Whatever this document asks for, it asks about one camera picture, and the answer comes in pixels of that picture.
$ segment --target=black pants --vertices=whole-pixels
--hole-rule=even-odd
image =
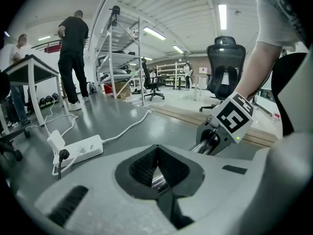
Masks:
[[[88,96],[83,54],[72,50],[62,50],[58,65],[68,101],[72,104],[78,101],[72,77],[73,69],[79,81],[82,96]]]
[[[186,76],[185,78],[186,78],[186,89],[190,89],[190,80],[189,80],[190,76]]]

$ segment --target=office chair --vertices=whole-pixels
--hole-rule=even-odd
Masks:
[[[2,90],[0,90],[0,102],[2,102],[10,93],[10,81],[9,76],[6,73],[0,72],[0,84],[3,85]],[[18,131],[12,132],[9,135],[0,138],[1,155],[3,155],[4,152],[10,152],[12,153],[16,161],[22,160],[21,152],[19,150],[15,150],[12,146],[12,139],[22,132],[24,132],[26,138],[30,137],[30,132],[26,131],[25,128],[21,128]]]
[[[211,77],[207,85],[208,91],[215,97],[225,100],[235,90],[242,74],[246,57],[246,49],[236,44],[233,37],[220,36],[215,39],[215,44],[206,49],[211,65]],[[202,106],[203,109],[213,109],[216,104]]]
[[[145,79],[145,88],[153,90],[152,93],[144,95],[144,98],[146,98],[147,96],[151,96],[150,101],[152,101],[152,98],[154,96],[161,96],[162,99],[164,100],[165,99],[164,95],[162,93],[157,93],[156,92],[156,89],[159,86],[160,78],[162,78],[162,76],[154,77],[153,78],[154,80],[153,80],[153,83],[152,83],[151,82],[151,78],[150,78],[150,74],[149,74],[149,71],[148,71],[148,68],[147,68],[147,65],[146,65],[146,60],[144,58],[142,59],[142,68],[143,68],[143,72],[145,73],[145,77],[146,77],[146,79]]]

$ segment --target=beige wall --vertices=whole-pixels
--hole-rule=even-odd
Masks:
[[[199,67],[201,68],[207,68],[208,69],[208,74],[211,74],[211,66],[209,63],[209,59],[207,57],[189,57],[186,58],[186,60],[184,62],[189,61],[191,63],[192,69],[194,71],[195,74],[199,73]],[[183,62],[179,62],[178,59],[170,59],[170,60],[166,60],[166,61],[161,61],[161,62],[157,62],[157,63],[153,63],[153,64],[147,64],[148,69],[152,70],[152,69],[156,69],[157,65],[170,65],[170,64],[174,64],[175,62],[177,63],[183,63]]]

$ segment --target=ceiling light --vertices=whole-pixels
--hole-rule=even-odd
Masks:
[[[178,46],[173,46],[173,48],[177,50],[180,54],[184,53],[180,48],[178,48]]]
[[[161,34],[157,33],[156,31],[154,31],[154,30],[152,30],[152,29],[150,29],[150,28],[148,28],[148,27],[145,27],[143,30],[144,30],[145,32],[150,33],[151,35],[154,35],[154,36],[157,37],[157,38],[160,38],[161,40],[165,40],[165,39],[166,39],[166,38],[163,37]]]
[[[227,26],[227,9],[226,4],[219,4],[221,29],[226,29]]]
[[[149,58],[149,57],[141,57],[141,58],[144,58],[144,59],[146,59],[147,61],[151,61],[151,60],[152,60],[152,58]]]
[[[42,41],[42,40],[45,40],[45,39],[48,39],[48,38],[50,38],[50,36],[39,38],[38,41]]]

